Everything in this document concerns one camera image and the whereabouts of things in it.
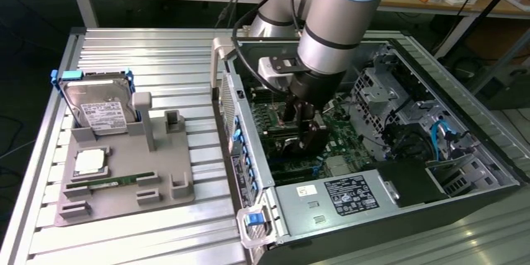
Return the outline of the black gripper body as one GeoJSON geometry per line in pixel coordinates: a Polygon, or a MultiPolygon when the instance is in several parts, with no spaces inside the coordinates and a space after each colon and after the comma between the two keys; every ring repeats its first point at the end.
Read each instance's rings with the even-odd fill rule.
{"type": "Polygon", "coordinates": [[[289,87],[290,93],[302,101],[322,110],[339,88],[346,71],[322,74],[315,71],[297,73],[289,87]]]}

